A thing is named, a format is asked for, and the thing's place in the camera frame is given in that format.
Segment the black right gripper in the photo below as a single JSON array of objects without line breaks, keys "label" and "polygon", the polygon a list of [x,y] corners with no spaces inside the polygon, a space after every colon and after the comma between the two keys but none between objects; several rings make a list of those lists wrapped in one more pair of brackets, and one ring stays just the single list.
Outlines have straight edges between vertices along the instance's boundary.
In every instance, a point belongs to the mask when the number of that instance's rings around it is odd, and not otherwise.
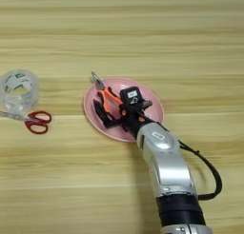
[{"label": "black right gripper", "polygon": [[120,118],[110,119],[105,109],[97,100],[93,101],[93,106],[96,115],[102,121],[105,128],[122,127],[128,131],[132,136],[136,136],[139,129],[144,125],[151,123],[153,120],[145,115],[144,110],[150,107],[153,103],[151,101],[143,101],[137,104],[123,103],[120,108]]}]

